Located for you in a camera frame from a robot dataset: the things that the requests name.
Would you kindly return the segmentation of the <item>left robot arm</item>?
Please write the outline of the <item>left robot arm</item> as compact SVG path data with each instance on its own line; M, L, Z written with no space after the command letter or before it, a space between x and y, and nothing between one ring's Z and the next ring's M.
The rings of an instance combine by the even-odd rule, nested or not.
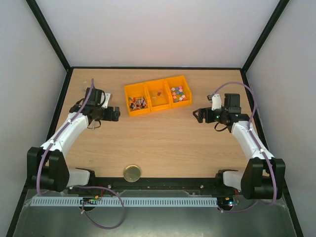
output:
M80 134L95 129L95 122L118 121L119 107L109 106L112 95L94 86L87 88L85 97L77 101L60 128L40 147L27 152L27 182L39 196L41 190L61 192L73 186L87 185L91 171L69 169L66 156Z

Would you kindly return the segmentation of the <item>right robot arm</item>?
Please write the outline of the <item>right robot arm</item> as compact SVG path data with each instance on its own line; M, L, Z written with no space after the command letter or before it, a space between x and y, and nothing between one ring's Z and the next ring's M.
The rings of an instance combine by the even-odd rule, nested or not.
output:
M226 93L208 97L209 108L193 111L199 123L222 124L237 140L248 160L243 173L236 170L220 170L215 181L216 190L227 193L235 188L246 199L270 199L276 201L283 193L285 163L275 158L255 132L250 117L241 112L240 95Z

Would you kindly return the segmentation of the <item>yellow lollipop bin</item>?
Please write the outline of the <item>yellow lollipop bin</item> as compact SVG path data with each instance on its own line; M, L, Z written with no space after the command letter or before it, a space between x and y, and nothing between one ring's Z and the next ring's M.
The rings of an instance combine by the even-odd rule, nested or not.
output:
M124 92L130 117L149 114L151 112L149 92L144 82L126 85Z

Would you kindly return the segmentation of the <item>yellow star candy bin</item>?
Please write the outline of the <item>yellow star candy bin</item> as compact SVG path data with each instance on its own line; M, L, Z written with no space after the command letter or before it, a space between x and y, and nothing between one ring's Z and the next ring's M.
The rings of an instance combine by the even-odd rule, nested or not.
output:
M165 78L165 81L171 94L172 108L178 108L192 104L192 92L184 76Z

